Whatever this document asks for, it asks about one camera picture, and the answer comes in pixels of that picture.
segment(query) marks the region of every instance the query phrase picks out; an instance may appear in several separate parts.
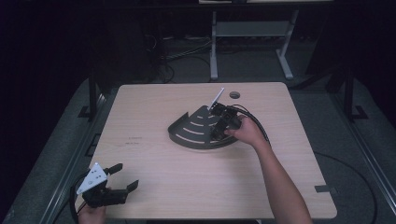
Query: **human arm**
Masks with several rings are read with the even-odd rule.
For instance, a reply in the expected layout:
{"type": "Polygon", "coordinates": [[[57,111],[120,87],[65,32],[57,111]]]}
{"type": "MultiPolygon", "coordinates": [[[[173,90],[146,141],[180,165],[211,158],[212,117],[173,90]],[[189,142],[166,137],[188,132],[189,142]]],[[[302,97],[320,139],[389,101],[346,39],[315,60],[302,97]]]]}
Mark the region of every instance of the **human arm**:
{"type": "Polygon", "coordinates": [[[238,130],[226,130],[224,133],[234,136],[255,149],[268,200],[277,223],[312,223],[305,201],[290,179],[288,173],[277,159],[270,144],[265,141],[262,132],[253,120],[239,116],[242,120],[238,130]]]}
{"type": "Polygon", "coordinates": [[[106,220],[106,207],[91,208],[83,204],[78,212],[78,224],[104,224],[106,220]]]}

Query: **black semicircular plate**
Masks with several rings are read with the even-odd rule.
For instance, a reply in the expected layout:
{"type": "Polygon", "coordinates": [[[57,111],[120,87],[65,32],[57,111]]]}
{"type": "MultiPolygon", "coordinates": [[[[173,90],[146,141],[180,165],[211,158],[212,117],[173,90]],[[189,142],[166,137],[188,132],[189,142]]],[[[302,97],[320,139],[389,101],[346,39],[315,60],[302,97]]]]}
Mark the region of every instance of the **black semicircular plate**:
{"type": "Polygon", "coordinates": [[[215,125],[219,117],[212,116],[207,110],[207,106],[201,106],[190,117],[189,113],[184,114],[168,127],[169,138],[175,143],[195,149],[212,149],[228,146],[236,138],[227,136],[220,141],[213,141],[210,137],[210,128],[215,125]]]}

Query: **light wood surface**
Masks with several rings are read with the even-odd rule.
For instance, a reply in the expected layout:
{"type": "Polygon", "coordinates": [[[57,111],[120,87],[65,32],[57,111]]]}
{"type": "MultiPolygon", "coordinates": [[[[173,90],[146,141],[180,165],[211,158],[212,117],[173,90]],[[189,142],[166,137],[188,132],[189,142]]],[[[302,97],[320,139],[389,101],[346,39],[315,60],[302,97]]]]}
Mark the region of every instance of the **light wood surface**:
{"type": "Polygon", "coordinates": [[[282,83],[207,83],[122,86],[92,158],[103,168],[123,163],[107,186],[139,179],[126,204],[107,208],[114,218],[271,218],[257,155],[236,142],[199,150],[179,146],[167,128],[184,113],[209,105],[221,87],[224,105],[243,105],[261,123],[273,150],[306,200],[313,218],[336,216],[329,192],[290,94],[282,83]],[[237,100],[229,97],[238,91],[237,100]]]}

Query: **white antenna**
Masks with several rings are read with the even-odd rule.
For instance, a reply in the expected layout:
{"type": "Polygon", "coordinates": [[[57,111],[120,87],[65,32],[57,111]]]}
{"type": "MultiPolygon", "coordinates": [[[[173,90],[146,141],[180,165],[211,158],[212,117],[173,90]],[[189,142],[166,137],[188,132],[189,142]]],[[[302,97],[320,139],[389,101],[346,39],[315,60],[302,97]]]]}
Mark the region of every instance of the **white antenna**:
{"type": "Polygon", "coordinates": [[[212,101],[212,104],[207,108],[207,110],[210,110],[212,106],[218,102],[218,99],[220,98],[221,94],[224,92],[224,88],[221,88],[219,94],[215,97],[215,99],[212,101]]]}

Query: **forearm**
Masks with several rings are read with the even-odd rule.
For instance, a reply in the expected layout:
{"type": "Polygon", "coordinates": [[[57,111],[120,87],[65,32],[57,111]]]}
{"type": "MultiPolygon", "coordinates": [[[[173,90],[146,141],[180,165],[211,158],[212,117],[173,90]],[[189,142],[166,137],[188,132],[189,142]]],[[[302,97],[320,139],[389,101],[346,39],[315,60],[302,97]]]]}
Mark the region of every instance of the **forearm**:
{"type": "Polygon", "coordinates": [[[277,223],[312,223],[305,201],[265,141],[253,145],[262,167],[268,200],[277,223]]]}

